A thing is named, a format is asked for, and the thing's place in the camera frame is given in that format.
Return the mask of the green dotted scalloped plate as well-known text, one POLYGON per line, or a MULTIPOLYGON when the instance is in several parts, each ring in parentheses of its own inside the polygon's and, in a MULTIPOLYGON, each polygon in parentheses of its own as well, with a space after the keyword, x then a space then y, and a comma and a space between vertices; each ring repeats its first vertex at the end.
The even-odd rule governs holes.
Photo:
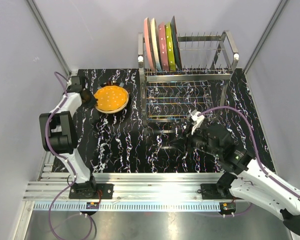
POLYGON ((166 51, 167 51, 169 70, 171 72, 175 72, 176 62, 175 62, 175 54, 174 54, 173 39, 172 39, 172 28, 170 22, 167 22, 165 24, 165 39, 166 39, 166 51))

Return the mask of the cream and blue plate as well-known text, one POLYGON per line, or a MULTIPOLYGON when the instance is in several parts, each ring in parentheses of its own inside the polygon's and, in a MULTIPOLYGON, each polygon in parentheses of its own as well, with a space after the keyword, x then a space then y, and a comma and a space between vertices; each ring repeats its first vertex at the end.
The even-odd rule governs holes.
POLYGON ((157 29, 157 22, 155 18, 152 18, 150 21, 150 29, 151 29, 151 41, 152 41, 155 67, 158 72, 161 72, 162 66, 161 66, 160 53, 159 53, 158 29, 157 29))

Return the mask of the cream and pink plate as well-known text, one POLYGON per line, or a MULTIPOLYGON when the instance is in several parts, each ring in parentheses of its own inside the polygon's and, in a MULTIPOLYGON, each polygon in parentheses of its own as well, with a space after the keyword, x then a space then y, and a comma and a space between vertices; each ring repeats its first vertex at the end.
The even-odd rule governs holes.
POLYGON ((152 50, 151 26, 148 17, 146 17, 143 22, 143 33, 144 33, 144 42, 146 47, 149 68, 151 69, 152 72, 155 72, 156 68, 155 68, 154 56, 152 50))

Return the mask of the teal plate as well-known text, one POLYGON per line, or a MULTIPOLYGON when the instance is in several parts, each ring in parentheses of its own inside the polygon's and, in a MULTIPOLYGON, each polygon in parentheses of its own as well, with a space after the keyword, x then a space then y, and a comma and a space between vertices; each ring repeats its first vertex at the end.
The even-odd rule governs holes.
POLYGON ((170 26, 171 26, 173 51, 174 51, 174 58, 175 58, 176 68, 178 70, 182 70, 182 60, 181 60, 181 53, 180 53, 180 46, 179 46, 175 16, 172 17, 171 22, 170 22, 170 26))

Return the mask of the pink dotted scalloped plate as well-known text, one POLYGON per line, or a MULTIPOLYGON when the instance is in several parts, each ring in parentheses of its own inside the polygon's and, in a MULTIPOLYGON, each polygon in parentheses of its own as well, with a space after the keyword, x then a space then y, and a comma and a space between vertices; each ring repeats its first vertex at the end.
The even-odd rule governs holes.
POLYGON ((158 40, 159 40, 159 53, 161 68, 164 72, 168 72, 169 69, 169 60, 167 54, 167 42, 166 42, 166 30, 165 24, 162 22, 158 26, 158 40))

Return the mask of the tan yellow plate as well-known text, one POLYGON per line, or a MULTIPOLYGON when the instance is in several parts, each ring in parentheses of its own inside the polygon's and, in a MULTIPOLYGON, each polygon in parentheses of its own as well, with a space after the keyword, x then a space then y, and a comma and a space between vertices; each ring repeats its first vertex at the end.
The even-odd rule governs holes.
POLYGON ((95 108, 104 114, 114 114, 123 110, 129 101, 129 95, 118 93, 106 93, 103 95, 98 95, 97 105, 95 108))

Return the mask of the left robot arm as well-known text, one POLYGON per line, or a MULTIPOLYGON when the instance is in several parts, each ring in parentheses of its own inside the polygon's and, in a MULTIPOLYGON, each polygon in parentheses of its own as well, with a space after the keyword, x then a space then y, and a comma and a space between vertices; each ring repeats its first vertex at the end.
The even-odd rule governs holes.
POLYGON ((98 187, 92 171, 85 165, 78 150, 78 136, 73 116, 78 108, 93 109, 96 98, 86 89, 82 75, 70 77, 68 86, 57 106, 39 116, 42 146, 52 153, 68 170, 70 199, 91 199, 97 195, 98 187))

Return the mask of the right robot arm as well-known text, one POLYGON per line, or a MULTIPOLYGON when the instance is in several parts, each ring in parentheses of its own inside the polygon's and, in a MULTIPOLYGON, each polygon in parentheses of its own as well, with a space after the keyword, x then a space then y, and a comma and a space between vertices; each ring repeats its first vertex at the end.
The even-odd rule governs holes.
POLYGON ((300 236, 300 189, 259 163, 255 154, 235 144, 226 128, 218 124, 203 129, 191 126, 171 145, 180 152, 193 149, 215 157, 224 170, 216 183, 219 197, 233 196, 267 210, 300 236))

